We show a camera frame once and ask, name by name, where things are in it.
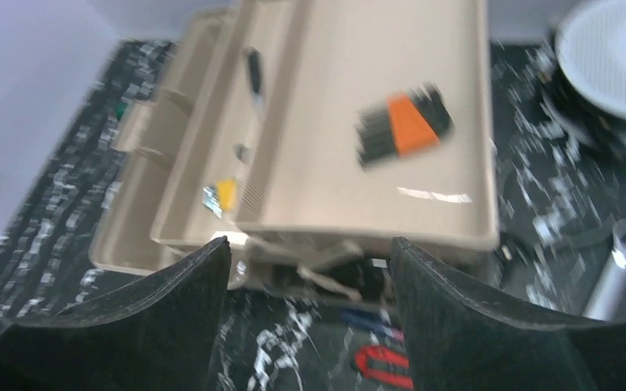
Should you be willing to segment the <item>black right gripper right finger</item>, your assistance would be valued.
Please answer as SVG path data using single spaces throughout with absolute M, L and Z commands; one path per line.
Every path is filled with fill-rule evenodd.
M 396 237 L 390 273 L 417 390 L 626 390 L 626 322 L 519 300 Z

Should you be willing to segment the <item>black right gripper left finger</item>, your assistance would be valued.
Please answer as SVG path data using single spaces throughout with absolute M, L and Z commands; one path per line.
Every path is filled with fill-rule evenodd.
M 230 269 L 220 237 L 57 314 L 0 318 L 0 390 L 206 390 Z

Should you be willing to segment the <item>blue red screwdriver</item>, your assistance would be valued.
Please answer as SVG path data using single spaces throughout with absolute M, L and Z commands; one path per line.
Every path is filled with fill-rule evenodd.
M 404 342 L 402 330 L 392 325 L 388 319 L 384 319 L 380 315 L 361 310 L 342 309 L 339 310 L 339 317 L 342 321 L 351 326 Z

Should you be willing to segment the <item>red black utility knife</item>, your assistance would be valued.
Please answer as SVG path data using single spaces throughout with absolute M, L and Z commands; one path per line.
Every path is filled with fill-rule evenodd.
M 354 352 L 352 367 L 366 379 L 414 390 L 410 362 L 404 352 L 384 345 L 363 345 Z

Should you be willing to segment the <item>yellow small hex key set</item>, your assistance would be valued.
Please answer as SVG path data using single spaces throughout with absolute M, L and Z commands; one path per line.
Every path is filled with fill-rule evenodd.
M 227 178 L 203 187 L 202 204 L 217 218 L 234 209 L 236 204 L 237 181 Z

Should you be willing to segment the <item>black orange hex key set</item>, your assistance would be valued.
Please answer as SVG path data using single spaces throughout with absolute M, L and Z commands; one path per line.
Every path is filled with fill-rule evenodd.
M 391 95 L 359 114 L 359 165 L 404 158 L 440 144 L 453 127 L 439 90 L 430 83 Z

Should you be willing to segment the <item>translucent brown tool box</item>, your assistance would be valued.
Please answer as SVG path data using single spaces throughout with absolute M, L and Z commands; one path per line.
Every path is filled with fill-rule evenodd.
M 245 48 L 260 51 L 264 113 Z M 114 148 L 120 189 L 95 266 L 148 275 L 219 236 L 229 288 L 286 296 L 345 289 L 331 269 L 386 257 L 404 236 L 470 264 L 499 241 L 484 1 L 243 1 L 196 16 L 154 96 L 132 103 Z M 359 114 L 434 85 L 452 131 L 436 147 L 359 165 Z M 222 218 L 203 187 L 234 178 Z

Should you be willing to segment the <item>black handled silver tool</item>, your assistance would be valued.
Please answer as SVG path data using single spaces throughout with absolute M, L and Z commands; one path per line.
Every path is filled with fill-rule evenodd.
M 253 107 L 257 114 L 262 115 L 264 113 L 264 98 L 262 94 L 263 73 L 261 54 L 260 51 L 253 47 L 245 48 L 244 54 Z

